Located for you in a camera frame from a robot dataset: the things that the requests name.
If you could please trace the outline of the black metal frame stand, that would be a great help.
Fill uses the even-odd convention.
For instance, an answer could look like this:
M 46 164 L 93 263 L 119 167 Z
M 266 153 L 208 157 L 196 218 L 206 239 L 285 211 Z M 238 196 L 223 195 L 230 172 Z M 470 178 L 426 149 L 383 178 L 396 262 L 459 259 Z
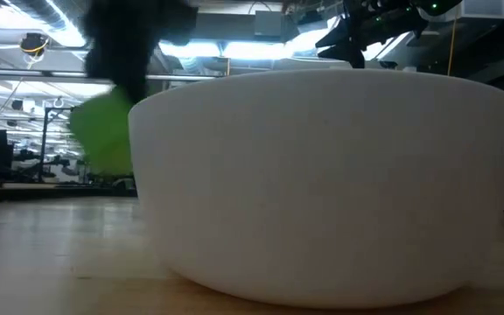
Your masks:
M 44 114 L 44 119 L 43 119 L 43 129 L 42 129 L 42 142 L 41 142 L 40 156 L 39 156 L 39 161 L 38 161 L 38 176 L 37 176 L 37 181 L 39 183 L 43 182 L 44 162 L 45 162 L 45 157 L 46 157 L 46 139 L 47 139 L 48 125 L 59 114 L 62 114 L 65 110 L 71 111 L 72 108 L 57 108 L 55 106 L 53 106 L 53 107 L 46 107 L 45 108 L 45 114 Z M 55 114 L 55 116 L 53 118 L 50 117 L 50 112 L 51 111 L 56 111 L 56 114 Z

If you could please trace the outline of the green plastic bowl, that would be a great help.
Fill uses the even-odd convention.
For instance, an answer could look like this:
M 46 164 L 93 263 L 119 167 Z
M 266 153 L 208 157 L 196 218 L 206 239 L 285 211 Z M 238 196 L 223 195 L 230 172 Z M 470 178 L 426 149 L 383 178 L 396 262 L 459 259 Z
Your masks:
M 128 115 L 132 103 L 114 87 L 83 102 L 70 115 L 69 129 L 97 173 L 132 172 Z

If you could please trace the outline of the grey ceiling box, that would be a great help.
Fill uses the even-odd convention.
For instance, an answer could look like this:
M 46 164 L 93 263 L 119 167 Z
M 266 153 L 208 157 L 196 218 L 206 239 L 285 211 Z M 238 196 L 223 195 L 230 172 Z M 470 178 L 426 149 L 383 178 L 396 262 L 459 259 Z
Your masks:
M 259 37 L 280 37 L 282 14 L 279 11 L 255 11 L 254 34 Z

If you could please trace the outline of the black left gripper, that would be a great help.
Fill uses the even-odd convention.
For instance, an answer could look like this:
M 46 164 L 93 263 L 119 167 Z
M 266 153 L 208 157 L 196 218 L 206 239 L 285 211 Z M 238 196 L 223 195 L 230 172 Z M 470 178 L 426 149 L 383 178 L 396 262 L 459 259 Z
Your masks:
M 198 8 L 187 0 L 92 0 L 81 18 L 90 42 L 85 72 L 114 79 L 131 104 L 148 95 L 147 68 L 158 42 L 189 42 Z

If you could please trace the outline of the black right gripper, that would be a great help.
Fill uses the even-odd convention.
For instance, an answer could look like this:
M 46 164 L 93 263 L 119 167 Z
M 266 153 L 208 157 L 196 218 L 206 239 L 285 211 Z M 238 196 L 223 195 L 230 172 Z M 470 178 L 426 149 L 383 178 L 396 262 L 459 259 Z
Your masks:
M 352 68 L 364 68 L 365 58 L 361 49 L 348 42 L 383 43 L 427 27 L 427 21 L 410 0 L 343 0 L 343 7 L 346 17 L 341 17 L 315 46 L 330 46 L 318 53 L 320 58 L 342 60 Z

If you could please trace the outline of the large white bowl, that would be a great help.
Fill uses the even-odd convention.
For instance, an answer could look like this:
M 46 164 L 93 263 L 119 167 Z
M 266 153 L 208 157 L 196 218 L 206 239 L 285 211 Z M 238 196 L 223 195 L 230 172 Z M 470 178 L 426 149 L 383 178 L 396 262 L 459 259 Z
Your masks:
M 239 298 L 365 308 L 481 270 L 504 211 L 504 91 L 393 70 L 270 71 L 129 112 L 161 261 Z

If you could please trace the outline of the horizontal ceiling pipe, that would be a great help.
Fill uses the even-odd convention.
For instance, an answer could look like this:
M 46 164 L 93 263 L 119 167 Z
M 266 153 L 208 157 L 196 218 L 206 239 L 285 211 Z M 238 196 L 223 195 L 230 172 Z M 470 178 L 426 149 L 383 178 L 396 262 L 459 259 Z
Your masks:
M 105 78 L 91 78 L 83 72 L 0 69 L 1 81 L 55 81 L 55 82 L 107 82 Z M 149 74 L 148 81 L 207 81 L 217 79 L 217 76 Z

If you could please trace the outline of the ceiling mounted round device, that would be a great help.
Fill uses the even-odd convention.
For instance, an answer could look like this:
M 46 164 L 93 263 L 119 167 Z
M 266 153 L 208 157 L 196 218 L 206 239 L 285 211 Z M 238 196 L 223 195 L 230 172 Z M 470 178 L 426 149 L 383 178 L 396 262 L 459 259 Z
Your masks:
M 41 57 L 50 39 L 38 32 L 27 32 L 19 42 L 19 49 L 28 56 Z

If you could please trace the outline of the white ceiling unit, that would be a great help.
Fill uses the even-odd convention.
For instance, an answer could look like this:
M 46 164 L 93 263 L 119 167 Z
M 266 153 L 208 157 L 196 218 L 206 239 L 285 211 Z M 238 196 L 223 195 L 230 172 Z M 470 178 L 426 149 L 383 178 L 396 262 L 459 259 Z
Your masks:
M 504 0 L 422 0 L 417 10 L 430 22 L 452 22 L 455 19 L 504 19 Z

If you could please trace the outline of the background workbench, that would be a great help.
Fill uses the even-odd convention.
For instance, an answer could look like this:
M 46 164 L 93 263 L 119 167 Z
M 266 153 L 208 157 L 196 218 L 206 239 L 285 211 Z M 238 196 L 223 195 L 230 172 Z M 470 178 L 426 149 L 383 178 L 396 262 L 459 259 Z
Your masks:
M 92 185 L 0 183 L 0 202 L 80 197 L 133 197 L 136 189 Z

